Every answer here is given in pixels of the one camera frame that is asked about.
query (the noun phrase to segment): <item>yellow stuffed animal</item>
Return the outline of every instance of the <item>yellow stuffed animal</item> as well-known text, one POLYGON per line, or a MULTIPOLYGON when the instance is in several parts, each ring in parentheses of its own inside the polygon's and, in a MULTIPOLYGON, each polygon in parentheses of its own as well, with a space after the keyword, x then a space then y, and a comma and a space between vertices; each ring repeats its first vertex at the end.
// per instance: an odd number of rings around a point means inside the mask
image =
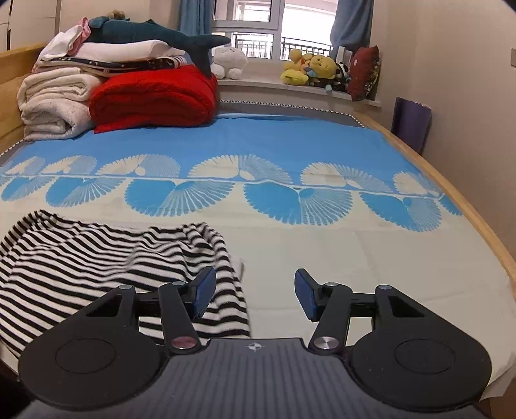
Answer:
POLYGON ((330 57, 315 55, 310 60, 308 76, 316 78, 335 78, 337 73, 337 64, 330 57))
POLYGON ((312 54, 303 55, 301 50, 291 50, 288 54, 290 61, 283 65, 284 71, 280 75, 281 81, 286 85, 305 85, 308 81, 306 69, 312 57, 312 54))
POLYGON ((302 86, 307 83, 308 76, 302 71, 290 69, 284 71, 281 74, 280 79, 286 85, 302 86))
POLYGON ((287 61, 283 65, 283 70, 296 70, 296 71, 304 71, 304 67, 308 65, 308 62, 313 57, 312 54, 304 54, 301 52, 301 50, 295 49, 291 50, 288 54, 288 59, 290 61, 287 61))

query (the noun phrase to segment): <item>striped fabric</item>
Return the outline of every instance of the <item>striped fabric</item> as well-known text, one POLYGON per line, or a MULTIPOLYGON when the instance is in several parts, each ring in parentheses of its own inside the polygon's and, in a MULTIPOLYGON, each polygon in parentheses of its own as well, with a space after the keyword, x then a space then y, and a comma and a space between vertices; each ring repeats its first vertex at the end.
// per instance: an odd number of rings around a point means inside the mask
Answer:
POLYGON ((75 57, 59 57, 49 61, 38 62, 35 72, 41 73, 57 68, 79 67, 85 73, 95 76, 114 77, 133 71, 177 69, 187 64, 186 58, 181 55, 130 62, 103 62, 75 57))
MULTIPOLYGON (((18 221, 0 243, 0 337, 19 356, 53 325, 120 284, 136 292, 191 281, 205 266, 217 287, 201 339, 249 336, 246 303, 222 236, 208 225, 130 230, 86 224, 37 211, 18 221)), ((140 331, 163 343, 161 322, 141 317, 140 331)))

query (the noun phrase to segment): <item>red patterned pillow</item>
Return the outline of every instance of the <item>red patterned pillow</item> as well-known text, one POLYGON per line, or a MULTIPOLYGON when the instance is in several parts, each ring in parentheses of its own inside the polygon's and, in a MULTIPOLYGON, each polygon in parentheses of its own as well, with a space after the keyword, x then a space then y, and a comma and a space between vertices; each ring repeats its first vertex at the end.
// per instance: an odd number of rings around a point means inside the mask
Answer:
POLYGON ((376 83, 380 69, 380 51, 377 46, 359 48, 351 59, 349 81, 346 91, 356 102, 365 99, 376 83))

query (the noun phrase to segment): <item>white folded blanket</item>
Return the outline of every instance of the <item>white folded blanket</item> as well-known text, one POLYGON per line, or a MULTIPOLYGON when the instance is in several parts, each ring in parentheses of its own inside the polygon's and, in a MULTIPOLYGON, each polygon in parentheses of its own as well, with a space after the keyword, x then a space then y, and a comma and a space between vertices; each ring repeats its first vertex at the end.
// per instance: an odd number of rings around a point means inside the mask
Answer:
POLYGON ((85 42, 73 57, 103 62, 128 62, 184 54, 183 50, 171 48, 166 42, 152 39, 127 44, 85 42))
POLYGON ((22 111, 25 140, 74 138, 94 127, 88 106, 70 99, 34 97, 22 111))
POLYGON ((101 78, 86 74, 79 68, 60 68, 31 74, 23 80, 18 91, 18 108, 23 111, 27 102, 35 97, 40 100, 71 99, 84 102, 101 83, 101 78))

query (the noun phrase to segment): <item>bed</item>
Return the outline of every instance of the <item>bed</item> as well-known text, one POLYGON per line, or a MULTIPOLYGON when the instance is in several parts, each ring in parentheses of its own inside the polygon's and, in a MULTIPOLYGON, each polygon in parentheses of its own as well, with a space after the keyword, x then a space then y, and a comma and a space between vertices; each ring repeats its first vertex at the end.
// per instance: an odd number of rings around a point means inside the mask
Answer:
MULTIPOLYGON (((479 340, 493 363, 485 395, 503 393, 516 358, 514 260, 398 138, 365 115, 221 101, 209 126, 24 143, 13 96, 40 48, 0 57, 0 236, 39 209, 142 229, 206 222, 243 262, 251 336, 311 336, 297 268, 355 292, 386 283, 479 340)), ((354 319, 347 344, 369 330, 354 319)))

